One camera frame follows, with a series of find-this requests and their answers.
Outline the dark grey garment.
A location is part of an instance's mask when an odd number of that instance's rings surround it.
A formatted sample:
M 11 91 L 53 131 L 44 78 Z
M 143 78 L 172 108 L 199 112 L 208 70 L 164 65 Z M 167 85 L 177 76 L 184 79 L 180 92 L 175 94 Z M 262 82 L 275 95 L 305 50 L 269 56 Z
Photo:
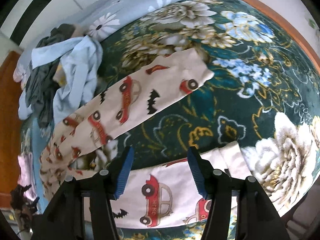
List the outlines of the dark grey garment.
M 42 38 L 36 48 L 53 45 L 65 41 L 74 34 L 76 26 L 73 24 L 62 24 L 50 31 L 50 35 Z M 38 67 L 34 63 L 33 68 L 25 88 L 25 101 L 31 107 L 33 114 L 37 118 L 40 128 L 46 128 L 53 120 L 53 98 L 59 85 L 53 80 L 60 59 L 54 59 L 48 63 L 40 64 Z

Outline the light blue daisy quilt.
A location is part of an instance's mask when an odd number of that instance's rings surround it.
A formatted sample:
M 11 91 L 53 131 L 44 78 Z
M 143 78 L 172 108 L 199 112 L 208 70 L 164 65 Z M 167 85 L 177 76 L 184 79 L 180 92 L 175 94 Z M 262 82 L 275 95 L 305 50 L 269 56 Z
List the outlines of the light blue daisy quilt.
M 31 51 L 41 38 L 63 23 L 80 25 L 94 38 L 103 40 L 119 28 L 147 13 L 179 1 L 182 0 L 98 0 L 84 10 L 55 23 L 31 41 L 26 48 L 22 48 L 23 53 L 13 72 L 13 80 L 17 83 L 24 83 L 28 79 Z

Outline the cream car-print pajama garment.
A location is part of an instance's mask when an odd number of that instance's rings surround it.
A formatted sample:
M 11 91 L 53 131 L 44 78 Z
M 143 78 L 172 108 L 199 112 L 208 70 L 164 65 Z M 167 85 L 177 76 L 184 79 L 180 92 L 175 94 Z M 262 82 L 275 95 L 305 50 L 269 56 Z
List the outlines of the cream car-print pajama garment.
M 205 64 L 195 49 L 159 56 L 56 124 L 41 154 L 44 197 L 67 176 L 92 177 L 127 146 L 136 169 L 112 203 L 122 228 L 153 229 L 206 220 L 211 202 L 196 189 L 185 154 L 194 146 L 232 176 L 249 169 L 239 142 L 247 135 L 239 81 L 227 68 L 239 60 Z

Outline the light blue shirt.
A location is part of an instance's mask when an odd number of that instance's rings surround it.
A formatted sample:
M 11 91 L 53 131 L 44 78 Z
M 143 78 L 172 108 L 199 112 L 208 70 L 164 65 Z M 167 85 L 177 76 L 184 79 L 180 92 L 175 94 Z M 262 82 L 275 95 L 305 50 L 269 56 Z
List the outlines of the light blue shirt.
M 54 124 L 93 99 L 102 57 L 101 44 L 88 35 L 31 51 L 33 70 L 43 70 L 45 64 L 58 60 L 66 77 L 66 84 L 56 91 L 53 98 Z

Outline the teal floral bed blanket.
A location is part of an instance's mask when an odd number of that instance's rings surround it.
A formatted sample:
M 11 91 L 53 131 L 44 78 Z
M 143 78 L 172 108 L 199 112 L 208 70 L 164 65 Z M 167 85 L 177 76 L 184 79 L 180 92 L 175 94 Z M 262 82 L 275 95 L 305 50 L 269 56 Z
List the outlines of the teal floral bed blanket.
M 254 176 L 280 215 L 319 176 L 319 73 L 281 25 L 241 0 L 184 0 L 129 20 L 108 10 L 36 42 L 20 115 L 41 211 L 67 176 L 135 151 L 111 203 L 121 239 L 200 239 L 210 200 L 189 148 Z

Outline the pink folded blanket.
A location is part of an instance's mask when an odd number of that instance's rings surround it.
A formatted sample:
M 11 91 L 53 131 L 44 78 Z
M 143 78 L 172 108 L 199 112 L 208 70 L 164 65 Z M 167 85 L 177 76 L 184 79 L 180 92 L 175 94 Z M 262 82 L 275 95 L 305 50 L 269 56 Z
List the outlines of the pink folded blanket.
M 24 195 L 29 200 L 35 200 L 37 197 L 37 191 L 34 176 L 33 154 L 31 152 L 23 152 L 17 157 L 17 159 L 21 170 L 18 184 L 23 187 L 30 185 L 31 187 L 24 193 Z

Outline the wooden headboard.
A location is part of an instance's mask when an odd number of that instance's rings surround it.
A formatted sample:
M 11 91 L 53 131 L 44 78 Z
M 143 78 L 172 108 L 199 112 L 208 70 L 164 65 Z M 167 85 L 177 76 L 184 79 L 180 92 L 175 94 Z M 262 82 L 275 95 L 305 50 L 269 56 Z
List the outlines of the wooden headboard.
M 314 49 L 310 46 L 308 41 L 301 35 L 301 33 L 287 21 L 283 16 L 274 11 L 272 8 L 264 4 L 259 0 L 242 0 L 255 9 L 262 12 L 264 15 L 271 18 L 274 22 L 280 25 L 290 36 L 291 38 L 300 46 L 300 48 L 306 53 L 314 67 L 317 69 L 319 73 L 319 57 L 314 51 Z

